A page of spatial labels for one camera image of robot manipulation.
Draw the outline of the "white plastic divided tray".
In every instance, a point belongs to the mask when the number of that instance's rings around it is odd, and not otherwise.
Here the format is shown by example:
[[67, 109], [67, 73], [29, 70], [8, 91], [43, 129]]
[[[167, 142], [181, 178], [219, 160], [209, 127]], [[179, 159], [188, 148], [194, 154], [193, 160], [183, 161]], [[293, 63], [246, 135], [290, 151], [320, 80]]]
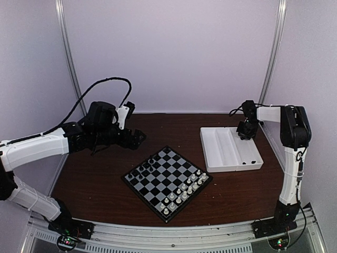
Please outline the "white plastic divided tray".
[[236, 127], [202, 127], [200, 136], [209, 173], [259, 170], [264, 163], [254, 140], [241, 140]]

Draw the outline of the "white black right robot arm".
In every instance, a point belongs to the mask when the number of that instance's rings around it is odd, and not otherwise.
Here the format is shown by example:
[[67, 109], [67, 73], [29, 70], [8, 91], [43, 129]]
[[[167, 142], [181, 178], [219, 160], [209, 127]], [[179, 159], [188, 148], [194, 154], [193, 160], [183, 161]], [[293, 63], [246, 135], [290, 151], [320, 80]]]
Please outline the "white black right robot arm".
[[290, 220], [296, 218], [301, 206], [304, 162], [312, 137], [306, 110], [303, 106], [263, 105], [246, 100], [231, 114], [237, 111], [245, 116], [236, 130], [242, 140], [254, 138], [260, 123], [268, 121], [280, 124], [280, 140], [285, 152], [284, 180], [270, 228], [273, 232], [282, 232]]

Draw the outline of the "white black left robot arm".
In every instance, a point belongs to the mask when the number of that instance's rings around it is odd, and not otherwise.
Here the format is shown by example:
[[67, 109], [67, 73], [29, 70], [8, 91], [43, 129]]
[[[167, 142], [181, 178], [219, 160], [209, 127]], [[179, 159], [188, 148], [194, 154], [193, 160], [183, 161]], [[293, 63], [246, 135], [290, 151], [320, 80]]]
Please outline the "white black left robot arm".
[[46, 195], [39, 179], [57, 172], [56, 161], [68, 154], [90, 150], [92, 155], [119, 145], [135, 150], [146, 136], [125, 124], [135, 109], [132, 102], [118, 108], [106, 102], [93, 102], [87, 116], [78, 122], [62, 123], [54, 130], [1, 142], [1, 200], [14, 202], [42, 215], [64, 234], [76, 223], [60, 201]]

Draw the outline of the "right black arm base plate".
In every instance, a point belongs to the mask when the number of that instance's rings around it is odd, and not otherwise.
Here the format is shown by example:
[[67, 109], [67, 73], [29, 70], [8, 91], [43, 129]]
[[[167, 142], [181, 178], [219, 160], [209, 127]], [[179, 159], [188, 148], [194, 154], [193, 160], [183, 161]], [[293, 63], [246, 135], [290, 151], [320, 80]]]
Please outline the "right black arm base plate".
[[251, 224], [255, 238], [277, 235], [297, 228], [295, 219], [298, 213], [297, 207], [276, 208], [273, 218], [257, 220]]

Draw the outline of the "black white chessboard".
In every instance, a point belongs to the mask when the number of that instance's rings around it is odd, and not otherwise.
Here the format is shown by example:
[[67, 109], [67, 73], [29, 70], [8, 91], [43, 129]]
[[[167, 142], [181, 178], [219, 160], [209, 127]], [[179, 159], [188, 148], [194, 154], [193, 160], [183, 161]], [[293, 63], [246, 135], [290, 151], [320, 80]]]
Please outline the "black white chessboard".
[[[154, 159], [153, 164], [149, 163], [151, 156]], [[204, 188], [213, 180], [213, 177], [169, 146], [163, 147], [151, 156], [121, 176], [121, 179], [161, 220], [165, 223], [169, 223], [204, 190]], [[144, 167], [143, 171], [139, 170], [140, 166]], [[194, 195], [192, 199], [184, 203], [177, 212], [174, 212], [172, 216], [166, 219], [155, 207], [160, 202], [156, 196], [159, 194], [161, 200], [164, 197], [164, 194], [161, 193], [162, 190], [167, 190], [167, 187], [169, 185], [172, 186], [173, 183], [178, 181], [178, 179], [182, 179], [184, 181], [185, 178], [197, 169], [202, 172], [206, 172], [212, 180], [205, 186], [202, 186], [201, 190]], [[133, 175], [132, 179], [128, 178], [130, 173]], [[138, 179], [138, 175], [140, 173], [143, 175], [143, 179], [141, 180]]]

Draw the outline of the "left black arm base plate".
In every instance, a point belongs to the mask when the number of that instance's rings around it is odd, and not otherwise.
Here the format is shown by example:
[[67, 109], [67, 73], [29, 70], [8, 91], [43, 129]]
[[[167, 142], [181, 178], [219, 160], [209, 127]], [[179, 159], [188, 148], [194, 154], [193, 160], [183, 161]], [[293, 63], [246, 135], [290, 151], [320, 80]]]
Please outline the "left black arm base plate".
[[76, 239], [91, 239], [94, 230], [92, 222], [73, 219], [66, 211], [61, 212], [55, 220], [49, 220], [48, 224], [50, 230]]

